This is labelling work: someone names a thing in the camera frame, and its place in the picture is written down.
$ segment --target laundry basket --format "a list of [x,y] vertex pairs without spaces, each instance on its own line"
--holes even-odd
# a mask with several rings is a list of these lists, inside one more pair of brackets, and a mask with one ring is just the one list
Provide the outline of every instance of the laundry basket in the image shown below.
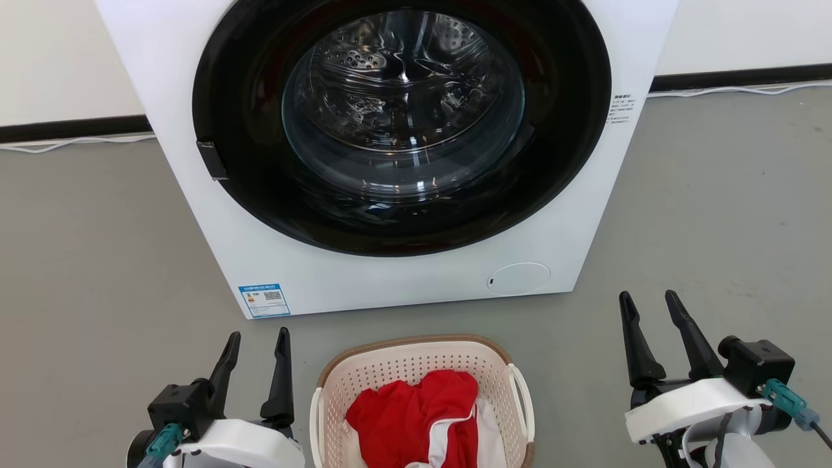
[[342,468],[344,416],[362,391],[392,381],[419,383],[430,371],[466,371],[491,403],[508,468],[528,468],[534,457],[534,410],[526,381],[506,351],[476,335],[401,338],[359,346],[336,356],[321,373],[310,408],[316,468]]

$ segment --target washing machine door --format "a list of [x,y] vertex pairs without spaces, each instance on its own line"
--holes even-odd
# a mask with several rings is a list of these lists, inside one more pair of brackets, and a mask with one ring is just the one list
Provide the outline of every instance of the washing machine door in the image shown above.
[[578,0],[240,0],[198,67],[196,144],[287,236],[427,254],[550,202],[595,147],[610,81]]

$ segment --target white wall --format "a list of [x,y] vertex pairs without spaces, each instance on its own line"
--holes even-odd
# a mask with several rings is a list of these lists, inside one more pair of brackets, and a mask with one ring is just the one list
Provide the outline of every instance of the white wall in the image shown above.
[[[830,62],[832,0],[681,0],[658,74]],[[93,0],[0,0],[0,126],[140,113]]]
[[142,113],[93,0],[0,0],[0,126]]
[[832,63],[830,0],[681,0],[656,74],[813,63]]

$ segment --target gray floor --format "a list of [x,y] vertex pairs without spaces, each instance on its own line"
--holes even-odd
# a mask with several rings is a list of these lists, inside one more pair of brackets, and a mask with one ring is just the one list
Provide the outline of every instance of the gray floor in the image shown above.
[[[536,466],[662,466],[624,427],[624,289],[671,376],[686,358],[667,288],[715,345],[768,338],[794,356],[793,387],[832,421],[831,215],[832,90],[656,99],[573,293],[246,321],[155,142],[0,152],[2,464],[121,466],[150,400],[207,376],[234,330],[227,414],[254,418],[288,326],[307,454],[311,393],[335,354],[472,332],[505,346],[528,379]],[[794,427],[759,442],[779,466],[832,461]]]

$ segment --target front-loading washing machine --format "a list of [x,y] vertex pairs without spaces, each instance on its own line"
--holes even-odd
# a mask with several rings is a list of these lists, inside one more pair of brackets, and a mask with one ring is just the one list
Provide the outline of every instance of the front-loading washing machine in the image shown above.
[[677,0],[97,5],[261,318],[571,291]]

